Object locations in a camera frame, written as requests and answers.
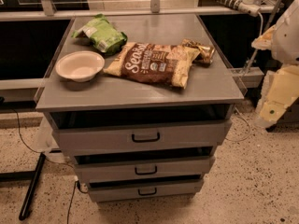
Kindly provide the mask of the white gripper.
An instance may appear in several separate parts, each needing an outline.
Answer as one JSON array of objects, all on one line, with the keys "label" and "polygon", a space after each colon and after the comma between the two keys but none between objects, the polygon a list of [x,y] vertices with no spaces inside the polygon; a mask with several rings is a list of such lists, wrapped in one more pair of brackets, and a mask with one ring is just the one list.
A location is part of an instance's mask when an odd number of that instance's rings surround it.
[{"label": "white gripper", "polygon": [[[251,46],[259,50],[271,50],[275,28],[275,25],[268,28],[252,41]],[[255,124],[262,128],[275,125],[298,98],[298,65],[284,64],[276,72],[268,71],[263,81],[262,98]]]}]

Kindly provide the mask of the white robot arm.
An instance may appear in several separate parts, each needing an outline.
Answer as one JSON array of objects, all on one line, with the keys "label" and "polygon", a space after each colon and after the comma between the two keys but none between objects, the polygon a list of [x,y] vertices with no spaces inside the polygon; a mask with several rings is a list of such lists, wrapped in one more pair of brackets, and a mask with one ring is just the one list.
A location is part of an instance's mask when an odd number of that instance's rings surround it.
[{"label": "white robot arm", "polygon": [[251,46],[271,51],[282,66],[263,96],[256,124],[263,128],[275,125],[299,98],[299,0],[293,0],[276,24],[256,38]]}]

